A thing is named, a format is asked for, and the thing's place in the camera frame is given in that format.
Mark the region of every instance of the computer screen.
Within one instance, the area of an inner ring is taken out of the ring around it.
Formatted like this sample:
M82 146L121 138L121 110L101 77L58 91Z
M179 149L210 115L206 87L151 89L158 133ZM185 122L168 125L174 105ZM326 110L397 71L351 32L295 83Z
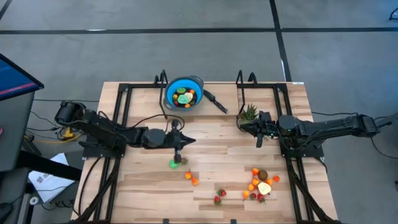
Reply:
M0 54L0 100L43 88L43 84Z

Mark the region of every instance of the orange pieces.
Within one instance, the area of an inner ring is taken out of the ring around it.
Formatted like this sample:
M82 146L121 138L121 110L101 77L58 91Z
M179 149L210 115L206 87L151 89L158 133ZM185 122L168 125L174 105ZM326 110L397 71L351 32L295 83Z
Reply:
M253 168L253 169L251 170L251 172L253 173L253 176L255 176L255 175L257 175L257 174L259 173L259 169Z
M196 186L199 184L199 180L197 178L192 177L192 185Z
M243 191L243 200L245 200L249 195L250 195L250 192L248 190L244 190Z
M189 180L189 179L192 178L191 170L189 170L188 172L185 173L185 178L186 178L187 180Z
M275 176L273 177L273 179L274 179L275 182L279 182L279 180L280 180L279 176L277 176L277 175L275 175Z
M259 179L253 178L253 181L251 183L256 186L257 184L259 184L259 182Z
M267 179L266 183L271 186L273 184L273 181L272 181L272 179Z
M256 186L254 186L254 184L249 184L249 190L253 191L256 188Z

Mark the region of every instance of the yellow cable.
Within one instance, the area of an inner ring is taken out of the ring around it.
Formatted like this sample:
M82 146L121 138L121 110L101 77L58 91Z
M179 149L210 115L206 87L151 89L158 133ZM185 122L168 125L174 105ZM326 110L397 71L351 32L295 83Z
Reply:
M48 143L48 144L63 144L66 142L70 142L73 140L78 139L82 134L78 134L76 137L65 140L65 141L47 141L47 140L41 140L41 139L34 139L34 141L38 141L38 142L42 142L42 143Z

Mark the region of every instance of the wooden table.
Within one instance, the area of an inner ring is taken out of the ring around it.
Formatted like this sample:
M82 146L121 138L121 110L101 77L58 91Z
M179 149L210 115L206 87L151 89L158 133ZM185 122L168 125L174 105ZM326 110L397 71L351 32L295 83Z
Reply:
M116 82L104 83L98 105L98 110L104 111L110 118L118 85ZM287 86L294 116L312 120L305 86L302 83L287 83ZM204 98L201 110L184 115L186 125L182 133L197 141L182 150L189 164L176 170L169 168L169 160L174 155L172 149L127 147L126 155L121 160L112 223L162 223L164 218L170 219L171 223L229 223L231 219L237 219L238 223L295 223L289 178L278 141L264 141L262 148L258 149L255 147L256 139L238 130L236 115L242 97L241 90L237 90L234 83L209 82L205 84L205 89L212 89L217 100L229 109L229 114L223 114ZM128 126L160 113L159 91L133 89ZM245 95L246 104L254 103L259 110L269 111L272 119L277 119L271 89L245 89ZM154 118L143 125L164 129L166 120ZM97 163L88 179L82 208L88 206L98 191L103 160ZM94 161L91 158L85 162L77 196ZM313 158L303 158L303 162L310 193L326 214L337 218L325 168ZM270 176L280 177L280 182L272 186L271 195L266 196L266 204L242 201L242 191L251 182L253 167L265 169ZM193 186L185 179L188 169L199 178L199 185ZM227 196L222 206L215 206L213 198L220 188L227 191ZM302 216L306 218L300 193L299 198ZM107 199L105 195L101 218L105 217Z

